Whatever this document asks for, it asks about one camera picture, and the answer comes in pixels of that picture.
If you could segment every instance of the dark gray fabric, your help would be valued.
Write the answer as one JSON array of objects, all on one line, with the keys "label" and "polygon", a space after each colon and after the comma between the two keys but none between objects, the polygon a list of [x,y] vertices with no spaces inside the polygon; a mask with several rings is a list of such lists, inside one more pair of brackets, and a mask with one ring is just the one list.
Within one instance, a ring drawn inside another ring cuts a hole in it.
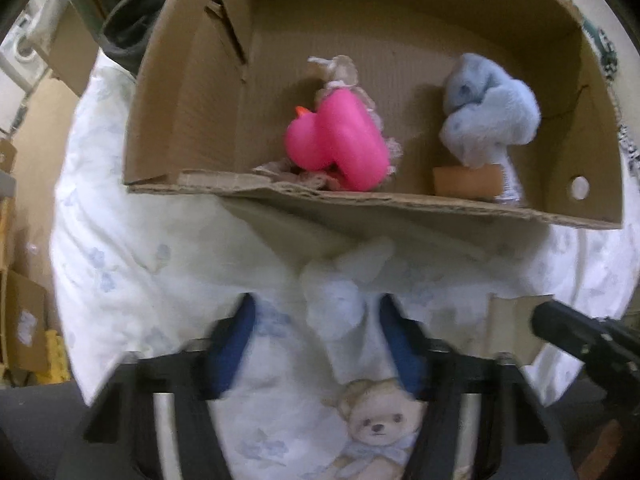
[{"label": "dark gray fabric", "polygon": [[104,22],[98,44],[121,67],[137,75],[165,0],[120,0]]},{"label": "dark gray fabric", "polygon": [[0,480],[53,479],[86,409],[75,382],[0,390]]}]

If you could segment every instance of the plush toy ear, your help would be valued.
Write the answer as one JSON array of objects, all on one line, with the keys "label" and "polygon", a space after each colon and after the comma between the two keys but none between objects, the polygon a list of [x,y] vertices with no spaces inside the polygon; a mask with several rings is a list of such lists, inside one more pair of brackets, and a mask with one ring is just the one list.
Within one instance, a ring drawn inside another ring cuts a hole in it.
[{"label": "plush toy ear", "polygon": [[372,384],[373,381],[368,379],[360,379],[347,384],[344,393],[340,396],[340,400],[338,400],[337,406],[338,412],[344,420],[349,418],[358,397],[366,392]]}]

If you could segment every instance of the wooden block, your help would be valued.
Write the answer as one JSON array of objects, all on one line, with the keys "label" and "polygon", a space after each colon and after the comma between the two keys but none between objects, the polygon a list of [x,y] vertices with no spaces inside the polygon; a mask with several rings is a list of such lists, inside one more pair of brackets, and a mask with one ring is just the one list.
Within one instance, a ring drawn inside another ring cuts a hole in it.
[{"label": "wooden block", "polygon": [[476,170],[465,166],[433,168],[433,183],[437,196],[470,200],[492,200],[504,190],[499,164],[487,164]]}]

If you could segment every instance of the round hole in box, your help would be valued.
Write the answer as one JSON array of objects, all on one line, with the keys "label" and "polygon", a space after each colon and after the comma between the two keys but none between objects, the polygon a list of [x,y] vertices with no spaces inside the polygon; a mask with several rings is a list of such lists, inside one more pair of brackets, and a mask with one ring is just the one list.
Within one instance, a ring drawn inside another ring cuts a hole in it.
[{"label": "round hole in box", "polygon": [[577,176],[569,184],[569,196],[574,200],[584,200],[589,196],[589,181],[583,176]]}]

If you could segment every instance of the yellow object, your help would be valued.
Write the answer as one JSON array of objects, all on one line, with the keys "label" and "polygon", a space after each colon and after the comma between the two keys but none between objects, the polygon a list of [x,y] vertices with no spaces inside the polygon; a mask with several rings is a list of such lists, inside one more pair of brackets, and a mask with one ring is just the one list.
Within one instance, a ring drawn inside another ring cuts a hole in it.
[{"label": "yellow object", "polygon": [[71,380],[69,363],[66,358],[65,341],[55,330],[47,330],[47,357],[49,371],[46,374],[36,374],[40,384],[57,384]]}]

